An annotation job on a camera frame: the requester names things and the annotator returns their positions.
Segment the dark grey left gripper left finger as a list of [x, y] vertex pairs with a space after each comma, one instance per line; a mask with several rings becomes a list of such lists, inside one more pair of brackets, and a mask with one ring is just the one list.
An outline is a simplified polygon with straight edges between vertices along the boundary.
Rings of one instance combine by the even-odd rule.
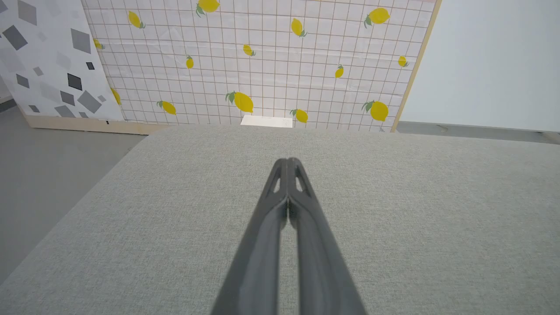
[[277, 160], [218, 293], [213, 315], [278, 313], [280, 234], [287, 221], [287, 159]]

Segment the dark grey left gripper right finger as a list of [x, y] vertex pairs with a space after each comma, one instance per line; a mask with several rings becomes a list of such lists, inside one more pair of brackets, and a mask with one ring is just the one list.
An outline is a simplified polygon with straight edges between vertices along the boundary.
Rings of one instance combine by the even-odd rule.
[[365, 315], [336, 238], [300, 160], [288, 159], [288, 217], [297, 232], [302, 315]]

